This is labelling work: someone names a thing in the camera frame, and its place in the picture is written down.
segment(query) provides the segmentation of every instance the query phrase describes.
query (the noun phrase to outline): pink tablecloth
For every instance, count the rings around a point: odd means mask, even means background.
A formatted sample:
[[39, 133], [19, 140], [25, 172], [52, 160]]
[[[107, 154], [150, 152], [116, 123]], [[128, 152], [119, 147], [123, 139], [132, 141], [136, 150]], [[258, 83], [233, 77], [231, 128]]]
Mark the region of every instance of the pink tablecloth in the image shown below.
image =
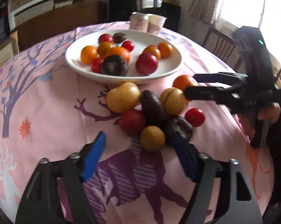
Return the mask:
[[[127, 22], [91, 25], [55, 36], [10, 59], [0, 69], [0, 207], [14, 222], [21, 195], [38, 161], [61, 160], [94, 140], [100, 130], [107, 147], [94, 176], [85, 184], [90, 204], [101, 223], [178, 223], [194, 183], [186, 178], [173, 149], [148, 153], [137, 139], [115, 124], [105, 95], [113, 88], [69, 69], [65, 51], [73, 41], [92, 32], [128, 29]], [[156, 95], [181, 74], [232, 71], [211, 53], [177, 33], [160, 34], [181, 52], [184, 65], [167, 78], [140, 86]], [[273, 165], [267, 150], [254, 150], [224, 106], [192, 101], [206, 115], [191, 143], [214, 159], [237, 158], [252, 182], [261, 212], [269, 202]], [[218, 183], [206, 220], [217, 203]]]

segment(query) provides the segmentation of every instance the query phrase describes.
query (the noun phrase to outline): paper cup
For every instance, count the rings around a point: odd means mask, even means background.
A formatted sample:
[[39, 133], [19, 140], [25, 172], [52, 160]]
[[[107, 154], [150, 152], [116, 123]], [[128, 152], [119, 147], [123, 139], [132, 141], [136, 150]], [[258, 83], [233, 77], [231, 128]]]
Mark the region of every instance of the paper cup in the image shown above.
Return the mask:
[[148, 32], [153, 35], [159, 34], [167, 18], [156, 14], [147, 15], [149, 16]]

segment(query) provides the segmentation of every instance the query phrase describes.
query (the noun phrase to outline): dark purple fruit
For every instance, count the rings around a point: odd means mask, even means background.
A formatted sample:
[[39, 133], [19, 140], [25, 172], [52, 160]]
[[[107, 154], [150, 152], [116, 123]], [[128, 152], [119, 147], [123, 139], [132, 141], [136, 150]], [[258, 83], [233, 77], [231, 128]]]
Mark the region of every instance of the dark purple fruit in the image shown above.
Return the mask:
[[113, 38], [116, 44], [121, 44], [127, 39], [127, 35], [123, 33], [115, 33]]
[[188, 121], [180, 116], [171, 116], [166, 122], [164, 130], [166, 142], [171, 144], [172, 136], [178, 132], [185, 142], [189, 142], [192, 136], [193, 127]]
[[105, 75], [124, 77], [128, 72], [128, 63], [119, 55], [110, 55], [102, 62], [101, 70]]
[[142, 91], [140, 103], [147, 120], [147, 126], [157, 126], [163, 129], [166, 123], [166, 115], [156, 95], [149, 90]]

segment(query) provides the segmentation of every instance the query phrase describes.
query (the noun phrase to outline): tangerine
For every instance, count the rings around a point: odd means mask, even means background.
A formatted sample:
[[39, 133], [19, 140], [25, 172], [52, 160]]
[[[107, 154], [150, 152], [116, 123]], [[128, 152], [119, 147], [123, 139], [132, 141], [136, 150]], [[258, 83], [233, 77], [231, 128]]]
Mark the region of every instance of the tangerine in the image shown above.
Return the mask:
[[184, 91], [187, 87], [194, 87], [197, 85], [197, 81], [189, 75], [180, 75], [173, 82], [173, 87], [178, 88], [181, 91]]
[[129, 59], [130, 59], [130, 54], [129, 51], [127, 49], [125, 49], [124, 47], [113, 47], [107, 50], [105, 58], [110, 56], [110, 55], [119, 55], [121, 57], [123, 57], [127, 63], [129, 63]]
[[83, 63], [91, 64], [93, 60], [97, 58], [97, 49], [92, 45], [84, 47], [81, 50], [80, 58]]
[[160, 51], [161, 57], [167, 58], [173, 52], [173, 47], [166, 42], [161, 42], [158, 44], [158, 49]]
[[110, 49], [114, 47], [114, 44], [112, 42], [102, 42], [101, 44], [99, 44], [98, 46], [98, 54], [100, 57], [105, 57], [106, 52]]
[[161, 58], [161, 54], [160, 54], [160, 51], [158, 50], [157, 47], [154, 47], [154, 46], [148, 46], [146, 49], [143, 50], [143, 53], [144, 52], [148, 52], [148, 53], [151, 53], [153, 55], [155, 55], [155, 57], [160, 60]]

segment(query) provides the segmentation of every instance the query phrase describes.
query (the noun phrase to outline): red fruit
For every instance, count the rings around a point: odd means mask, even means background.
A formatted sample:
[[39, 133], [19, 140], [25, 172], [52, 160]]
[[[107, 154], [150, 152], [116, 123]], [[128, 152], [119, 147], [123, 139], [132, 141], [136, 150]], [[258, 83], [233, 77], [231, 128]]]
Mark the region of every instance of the red fruit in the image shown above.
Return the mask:
[[114, 42], [114, 39], [111, 35], [109, 34], [102, 34], [99, 39], [98, 39], [98, 44], [101, 44], [102, 42]]
[[92, 64], [91, 64], [92, 72], [101, 74], [102, 73], [101, 72], [101, 65], [102, 65], [103, 61], [104, 61], [104, 59], [102, 57], [98, 57], [98, 58], [94, 59]]
[[192, 127], [196, 128], [201, 126], [205, 121], [205, 115], [204, 113], [198, 109], [193, 108], [186, 112], [184, 117], [191, 125]]
[[128, 110], [121, 114], [119, 118], [119, 126], [122, 131], [127, 134], [140, 134], [147, 126], [146, 118], [142, 111]]
[[127, 40], [123, 42], [122, 47], [131, 52], [134, 50], [134, 43], [132, 41]]
[[140, 74], [147, 76], [156, 71], [158, 60], [153, 54], [144, 52], [138, 57], [135, 67]]

